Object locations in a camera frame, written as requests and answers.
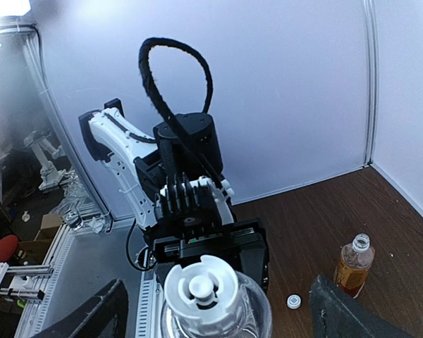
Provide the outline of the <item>white flip nozzle cap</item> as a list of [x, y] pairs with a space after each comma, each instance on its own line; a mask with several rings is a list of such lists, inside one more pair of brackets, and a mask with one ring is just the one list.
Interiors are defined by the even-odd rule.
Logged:
[[235, 322], [239, 282], [236, 271], [210, 255], [186, 267], [175, 265], [164, 283], [164, 297], [174, 315], [191, 327], [225, 327]]

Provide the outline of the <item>small clear plastic bottle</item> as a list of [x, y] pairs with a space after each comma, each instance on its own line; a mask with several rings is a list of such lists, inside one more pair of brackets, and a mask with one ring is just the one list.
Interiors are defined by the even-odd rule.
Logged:
[[169, 282], [160, 322], [161, 337], [271, 337], [268, 298], [242, 273], [219, 281], [212, 276]]

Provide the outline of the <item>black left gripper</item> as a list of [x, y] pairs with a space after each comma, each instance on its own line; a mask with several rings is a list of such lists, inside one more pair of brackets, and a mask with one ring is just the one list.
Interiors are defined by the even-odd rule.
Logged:
[[234, 270], [251, 277], [264, 292], [269, 288], [269, 245], [260, 219], [225, 225], [200, 238], [155, 237], [146, 233], [146, 242], [157, 260], [156, 281], [163, 285], [169, 270], [200, 261], [203, 255], [218, 257]]

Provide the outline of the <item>white bottle cap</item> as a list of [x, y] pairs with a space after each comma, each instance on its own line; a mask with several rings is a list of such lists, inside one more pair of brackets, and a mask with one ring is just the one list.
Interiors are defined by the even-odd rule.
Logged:
[[302, 299], [297, 294], [291, 294], [286, 299], [286, 305], [289, 309], [298, 309], [301, 306]]

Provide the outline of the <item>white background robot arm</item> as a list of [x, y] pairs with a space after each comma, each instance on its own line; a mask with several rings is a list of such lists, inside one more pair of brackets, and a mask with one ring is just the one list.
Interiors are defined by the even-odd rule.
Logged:
[[52, 159], [56, 160], [60, 157], [66, 156], [63, 147], [59, 145], [55, 147], [49, 140], [50, 133], [33, 130], [23, 143], [27, 148], [31, 148], [41, 165], [39, 171], [42, 182], [39, 185], [39, 190], [43, 193], [49, 190], [56, 189], [66, 174], [66, 169], [58, 170], [52, 161], [50, 161], [46, 154], [49, 154]]

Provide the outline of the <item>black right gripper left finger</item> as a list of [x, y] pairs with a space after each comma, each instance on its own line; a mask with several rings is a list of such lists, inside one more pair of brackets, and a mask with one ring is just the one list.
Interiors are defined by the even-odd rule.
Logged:
[[128, 292], [123, 281], [114, 279], [70, 315], [35, 336], [124, 337], [128, 306]]

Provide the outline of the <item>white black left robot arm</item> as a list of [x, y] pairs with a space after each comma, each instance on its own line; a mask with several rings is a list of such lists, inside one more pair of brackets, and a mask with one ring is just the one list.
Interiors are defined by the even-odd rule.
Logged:
[[147, 135], [129, 123], [118, 99], [79, 118], [82, 139], [94, 161], [115, 177], [145, 241], [136, 261], [164, 283], [169, 270], [219, 257], [269, 286], [269, 245], [258, 219], [239, 220], [233, 190], [223, 175], [210, 178], [167, 123]]

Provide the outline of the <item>large gold label drink bottle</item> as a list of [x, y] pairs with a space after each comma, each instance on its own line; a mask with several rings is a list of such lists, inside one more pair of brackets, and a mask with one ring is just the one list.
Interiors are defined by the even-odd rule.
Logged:
[[351, 243], [341, 248], [333, 283], [356, 299], [364, 287], [374, 255], [375, 250], [370, 244], [369, 236], [357, 234]]

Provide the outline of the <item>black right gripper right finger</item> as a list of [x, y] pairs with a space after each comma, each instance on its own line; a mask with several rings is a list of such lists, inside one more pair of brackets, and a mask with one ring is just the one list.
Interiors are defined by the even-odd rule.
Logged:
[[363, 308], [323, 275], [309, 293], [314, 337], [410, 337], [406, 331]]

